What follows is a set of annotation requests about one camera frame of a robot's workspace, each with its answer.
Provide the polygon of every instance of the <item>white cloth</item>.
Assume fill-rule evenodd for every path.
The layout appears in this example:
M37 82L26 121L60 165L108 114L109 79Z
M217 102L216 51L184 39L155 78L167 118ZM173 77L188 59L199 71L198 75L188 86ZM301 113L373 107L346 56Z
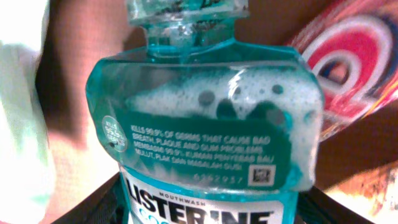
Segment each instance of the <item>white cloth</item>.
M48 0L0 0L0 221L38 223L55 168L35 90Z

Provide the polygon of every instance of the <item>green label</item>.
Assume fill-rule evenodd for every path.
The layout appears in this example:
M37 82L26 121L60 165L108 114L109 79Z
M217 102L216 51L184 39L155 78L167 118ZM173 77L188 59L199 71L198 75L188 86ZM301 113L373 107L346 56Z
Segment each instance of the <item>green label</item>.
M275 190L285 184L290 170L289 136L264 119L171 118L138 112L117 117L128 141L126 151L115 148L123 158L120 163L155 178Z

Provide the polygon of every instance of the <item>red and white packaging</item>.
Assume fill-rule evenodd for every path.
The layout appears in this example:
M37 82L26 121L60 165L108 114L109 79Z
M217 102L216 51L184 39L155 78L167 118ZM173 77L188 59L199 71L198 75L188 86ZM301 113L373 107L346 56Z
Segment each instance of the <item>red and white packaging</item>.
M322 140L398 98L398 0L337 1L287 45L325 93Z

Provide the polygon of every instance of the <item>barcode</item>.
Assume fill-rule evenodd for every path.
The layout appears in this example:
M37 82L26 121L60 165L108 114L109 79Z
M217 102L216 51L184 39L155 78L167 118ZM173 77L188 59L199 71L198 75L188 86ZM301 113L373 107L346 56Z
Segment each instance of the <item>barcode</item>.
M275 182L275 165L250 165L248 186L273 186Z

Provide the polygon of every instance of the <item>circular badge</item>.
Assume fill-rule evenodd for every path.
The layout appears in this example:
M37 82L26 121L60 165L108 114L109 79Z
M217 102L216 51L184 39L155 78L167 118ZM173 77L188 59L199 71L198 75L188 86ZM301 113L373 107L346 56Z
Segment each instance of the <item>circular badge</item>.
M124 152L127 149L127 138L118 121L111 116L105 116L102 119L102 128L106 139L108 140L106 149L114 149L118 152Z

